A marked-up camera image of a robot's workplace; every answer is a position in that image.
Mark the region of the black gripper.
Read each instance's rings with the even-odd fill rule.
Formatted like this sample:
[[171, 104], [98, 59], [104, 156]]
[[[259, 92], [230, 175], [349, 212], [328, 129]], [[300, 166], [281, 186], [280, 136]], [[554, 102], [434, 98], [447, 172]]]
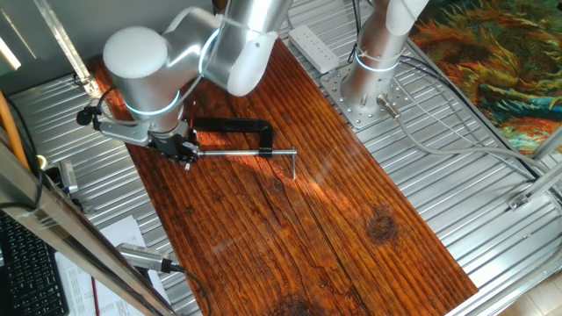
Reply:
[[196, 131], [188, 131], [188, 128], [187, 122], [180, 121], [167, 133], [150, 132], [148, 147], [169, 159], [175, 159], [185, 170], [190, 170], [191, 165], [198, 161], [198, 152], [187, 149], [196, 147]]

